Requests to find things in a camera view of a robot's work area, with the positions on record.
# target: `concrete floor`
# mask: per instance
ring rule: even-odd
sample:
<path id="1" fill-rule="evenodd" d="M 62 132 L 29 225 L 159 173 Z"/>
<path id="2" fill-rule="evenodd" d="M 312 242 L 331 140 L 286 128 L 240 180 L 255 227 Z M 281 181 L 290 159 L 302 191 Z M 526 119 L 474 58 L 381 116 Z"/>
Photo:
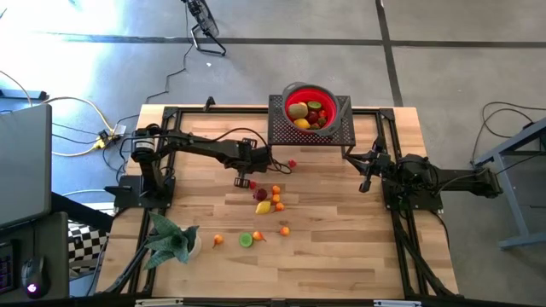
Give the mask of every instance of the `concrete floor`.
<path id="1" fill-rule="evenodd" d="M 183 5 L 177 0 L 4 2 L 9 9 L 0 20 L 0 38 L 9 43 L 3 44 L 0 67 L 28 89 L 95 101 L 111 124 L 138 113 L 146 96 L 161 91 L 165 75 L 181 66 L 182 54 L 188 48 L 185 43 L 66 43 L 59 36 L 29 34 L 45 31 L 185 37 Z M 391 39 L 546 39 L 542 18 L 546 2 L 540 0 L 383 3 Z M 36 13 L 28 9 L 29 5 Z M 210 0 L 209 6 L 222 38 L 381 39 L 374 0 Z M 220 104 L 266 103 L 267 95 L 302 80 L 324 85 L 338 95 L 350 95 L 354 105 L 393 106 L 382 46 L 226 47 L 226 58 L 192 50 L 186 62 L 188 71 L 171 79 L 171 94 L 151 103 L 204 103 L 208 96 L 214 96 Z M 393 48 L 404 105 L 418 108 L 431 161 L 444 168 L 469 167 L 481 124 L 479 110 L 489 101 L 546 107 L 545 55 L 543 48 Z M 0 86 L 3 84 L 8 83 L 1 78 Z M 533 119 L 546 114 L 527 113 Z M 91 131 L 102 129 L 99 118 L 77 102 L 57 102 L 54 117 L 59 124 Z M 493 129 L 505 134 L 514 134 L 525 124 L 525 119 L 514 113 L 500 113 L 491 121 Z M 86 140 L 86 135 L 71 131 L 55 128 L 55 132 Z M 484 133 L 478 153 L 501 141 Z M 64 152 L 86 148 L 56 139 L 54 147 Z M 115 151 L 108 151 L 107 156 L 113 164 L 120 163 Z M 102 163 L 100 152 L 73 159 L 54 157 L 53 189 L 58 193 L 114 183 L 114 172 Z M 74 199 L 112 198 L 87 194 Z M 461 294 L 544 305 L 546 245 L 509 252 L 497 248 L 499 240 L 517 234 L 508 202 L 503 197 L 485 200 L 450 192 L 443 193 L 442 199 Z"/>

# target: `desk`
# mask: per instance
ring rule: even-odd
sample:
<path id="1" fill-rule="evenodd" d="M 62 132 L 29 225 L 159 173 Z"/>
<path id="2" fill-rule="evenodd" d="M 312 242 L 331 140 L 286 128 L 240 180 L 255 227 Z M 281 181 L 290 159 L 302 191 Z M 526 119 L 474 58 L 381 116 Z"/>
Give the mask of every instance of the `desk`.
<path id="1" fill-rule="evenodd" d="M 164 107 L 142 106 L 138 127 L 160 124 Z M 425 156 L 416 109 L 394 110 L 402 154 Z M 352 152 L 365 153 L 376 136 L 375 119 L 355 115 L 354 125 L 357 146 Z M 181 129 L 213 138 L 241 126 L 267 137 L 266 114 L 185 114 Z M 245 131 L 229 136 L 242 137 L 255 138 Z M 249 176 L 267 190 L 274 184 L 280 186 L 286 206 L 286 211 L 258 216 L 252 192 L 233 186 L 235 170 L 225 170 L 215 159 L 177 153 L 177 188 L 166 216 L 182 228 L 200 225 L 203 246 L 188 264 L 176 259 L 162 264 L 153 296 L 403 298 L 392 220 L 383 205 L 379 179 L 374 178 L 368 193 L 359 193 L 363 178 L 340 157 L 338 147 L 274 146 L 273 154 L 281 162 L 295 159 L 298 166 L 291 175 Z M 128 173 L 139 172 L 131 161 Z M 110 286 L 132 258 L 141 218 L 142 209 L 130 209 L 114 221 L 97 291 Z M 426 211 L 416 211 L 415 220 L 423 257 L 457 293 L 442 225 Z M 289 237 L 278 234 L 284 225 L 292 230 Z M 254 230 L 264 233 L 267 242 L 255 242 L 249 249 L 240 247 L 240 232 Z M 225 242 L 212 249 L 215 234 L 222 234 Z M 408 265 L 417 289 L 415 267 L 411 261 Z M 143 271 L 138 291 L 145 279 Z"/>

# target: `lime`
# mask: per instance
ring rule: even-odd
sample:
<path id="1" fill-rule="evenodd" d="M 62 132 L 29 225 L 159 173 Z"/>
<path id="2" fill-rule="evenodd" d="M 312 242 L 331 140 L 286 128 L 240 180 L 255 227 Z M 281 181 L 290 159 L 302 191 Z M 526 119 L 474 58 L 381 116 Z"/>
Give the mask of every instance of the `lime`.
<path id="1" fill-rule="evenodd" d="M 320 111 L 322 108 L 322 104 L 318 101 L 309 101 L 307 102 L 307 107 L 312 111 Z"/>
<path id="2" fill-rule="evenodd" d="M 253 236 L 249 233 L 242 233 L 239 235 L 239 244 L 245 248 L 250 247 L 253 244 Z"/>

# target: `green plant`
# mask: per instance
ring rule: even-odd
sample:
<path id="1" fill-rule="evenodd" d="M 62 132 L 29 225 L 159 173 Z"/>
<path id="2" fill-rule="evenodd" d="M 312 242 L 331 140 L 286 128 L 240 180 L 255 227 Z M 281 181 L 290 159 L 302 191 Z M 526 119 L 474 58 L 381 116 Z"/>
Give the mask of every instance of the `green plant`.
<path id="1" fill-rule="evenodd" d="M 146 247 L 155 253 L 144 265 L 144 269 L 155 268 L 174 257 L 186 264 L 189 252 L 195 246 L 199 226 L 191 226 L 186 230 L 181 230 L 175 223 L 159 214 L 150 212 L 150 217 L 158 234 L 148 237 Z"/>

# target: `computer keyboard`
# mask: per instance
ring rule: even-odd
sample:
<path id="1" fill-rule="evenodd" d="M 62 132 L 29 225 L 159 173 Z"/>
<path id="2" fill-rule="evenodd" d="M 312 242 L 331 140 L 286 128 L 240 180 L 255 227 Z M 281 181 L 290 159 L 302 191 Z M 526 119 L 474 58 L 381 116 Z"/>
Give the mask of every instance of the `computer keyboard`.
<path id="1" fill-rule="evenodd" d="M 14 289 L 14 246 L 11 241 L 0 242 L 0 294 Z"/>

